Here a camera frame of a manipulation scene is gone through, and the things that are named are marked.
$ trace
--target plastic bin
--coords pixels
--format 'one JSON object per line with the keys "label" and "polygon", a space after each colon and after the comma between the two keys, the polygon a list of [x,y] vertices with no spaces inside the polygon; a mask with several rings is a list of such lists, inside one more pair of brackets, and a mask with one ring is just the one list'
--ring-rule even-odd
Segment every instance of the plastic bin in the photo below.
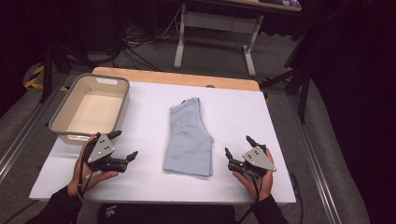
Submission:
{"label": "plastic bin", "polygon": [[118,130],[129,103],[129,86],[123,77],[79,76],[49,128],[67,144],[74,145],[83,145],[93,133]]}

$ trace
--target white desk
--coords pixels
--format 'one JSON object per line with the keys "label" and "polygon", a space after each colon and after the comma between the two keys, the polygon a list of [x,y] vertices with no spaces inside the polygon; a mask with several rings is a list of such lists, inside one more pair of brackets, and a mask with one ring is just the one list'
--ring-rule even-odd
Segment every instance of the white desk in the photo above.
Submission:
{"label": "white desk", "polygon": [[[116,70],[101,71],[101,74],[106,75],[106,72]],[[215,139],[211,177],[174,175],[163,171],[170,130],[169,107],[191,97],[201,99],[203,121]],[[251,202],[245,188],[228,170],[224,152],[224,148],[228,147],[236,159],[242,160],[242,154],[250,149],[245,136],[250,135],[257,142],[266,144],[274,156],[278,169],[274,173],[273,187],[276,201],[295,202],[286,165],[261,92],[131,82],[130,103],[126,113],[121,125],[122,135],[117,138],[116,151],[112,157],[125,158],[136,150],[139,154],[128,165],[125,173],[89,191],[85,195],[87,200],[118,203]],[[33,186],[30,198],[45,201],[53,192],[64,187],[71,179],[80,149],[81,146],[67,145],[58,138]]]}

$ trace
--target dark background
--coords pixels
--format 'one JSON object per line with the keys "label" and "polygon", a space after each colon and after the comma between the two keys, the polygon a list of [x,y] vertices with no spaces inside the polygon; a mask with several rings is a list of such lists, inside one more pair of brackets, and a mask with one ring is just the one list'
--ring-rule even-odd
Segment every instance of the dark background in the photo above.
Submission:
{"label": "dark background", "polygon": [[[53,5],[43,5],[53,2],[62,5],[59,12],[54,11]],[[97,11],[114,10],[97,5],[105,1],[95,2]],[[174,10],[169,8],[177,7],[172,1],[144,1],[145,5],[139,2],[128,3],[131,16],[153,35],[163,26],[162,18],[174,16]],[[340,2],[301,1],[304,13],[321,17],[332,15]],[[310,69],[371,221],[390,223],[395,220],[393,211],[396,211],[393,179],[396,168],[393,142],[396,139],[395,6],[390,0],[352,2],[343,15],[337,15],[339,21],[312,25],[291,59],[290,67]],[[63,41],[82,54],[87,49],[107,51],[117,46],[116,36],[99,39],[96,47],[88,46],[87,39],[93,40],[94,36],[79,32],[81,27],[76,21],[94,18],[92,8],[90,17],[82,17],[82,7],[78,15],[68,1],[32,4],[19,0],[6,1],[0,6],[0,116],[24,95],[22,79],[26,70],[42,60],[44,47],[53,39]],[[151,16],[142,17],[139,13]],[[274,14],[265,16],[264,32],[296,38],[304,34],[307,21],[290,22],[279,18],[282,17]],[[103,24],[96,32],[113,32],[112,19],[96,18],[93,24]]]}

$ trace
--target metal rail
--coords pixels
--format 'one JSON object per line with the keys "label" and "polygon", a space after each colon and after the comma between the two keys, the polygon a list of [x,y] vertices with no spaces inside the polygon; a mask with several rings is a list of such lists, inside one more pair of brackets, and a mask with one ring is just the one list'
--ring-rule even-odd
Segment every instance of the metal rail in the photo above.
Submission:
{"label": "metal rail", "polygon": [[315,153],[315,149],[312,146],[311,139],[309,138],[308,131],[304,124],[300,122],[300,117],[298,114],[298,104],[296,97],[294,96],[287,96],[290,108],[292,110],[294,121],[299,129],[299,132],[304,140],[306,154],[308,157],[308,163],[311,168],[313,177],[318,187],[318,193],[320,198],[323,202],[324,209],[326,211],[327,217],[329,219],[329,223],[331,224],[338,224],[342,223],[341,219],[338,215],[334,200],[332,199],[332,194],[330,192],[329,186],[327,184],[326,178],[320,168],[320,164]]}
{"label": "metal rail", "polygon": [[[58,76],[56,81],[53,83],[53,89],[59,90],[66,81],[66,79],[67,79],[67,75],[65,74]],[[33,111],[32,115],[30,116],[26,124],[23,126],[22,130],[15,138],[14,142],[11,144],[6,154],[0,160],[0,184],[3,182],[8,171],[11,169],[12,165],[23,151],[27,141],[30,139],[30,136],[35,130],[36,124],[41,119],[42,114],[44,113],[50,102],[53,100],[56,93],[58,93],[58,91],[53,91],[44,103],[38,104],[35,107],[35,110]]]}

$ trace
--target wooden table edge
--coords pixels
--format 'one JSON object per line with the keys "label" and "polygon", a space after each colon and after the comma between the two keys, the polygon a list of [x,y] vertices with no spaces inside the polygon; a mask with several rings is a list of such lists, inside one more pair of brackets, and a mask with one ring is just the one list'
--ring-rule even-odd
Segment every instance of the wooden table edge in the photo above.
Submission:
{"label": "wooden table edge", "polygon": [[246,4],[246,5],[252,5],[252,6],[257,6],[257,7],[268,7],[268,8],[276,8],[276,9],[282,9],[282,10],[287,10],[287,11],[301,11],[302,8],[300,7],[293,7],[293,6],[283,6],[283,5],[277,5],[273,3],[264,3],[264,2],[259,2],[257,1],[252,1],[252,0],[231,0],[231,2],[235,3],[240,3],[240,4]]}
{"label": "wooden table edge", "polygon": [[215,88],[228,90],[260,91],[259,84],[254,80],[228,77],[206,77],[109,67],[96,67],[93,69],[92,73],[96,75],[124,77],[130,81],[136,82],[151,82],[195,87],[212,86]]}

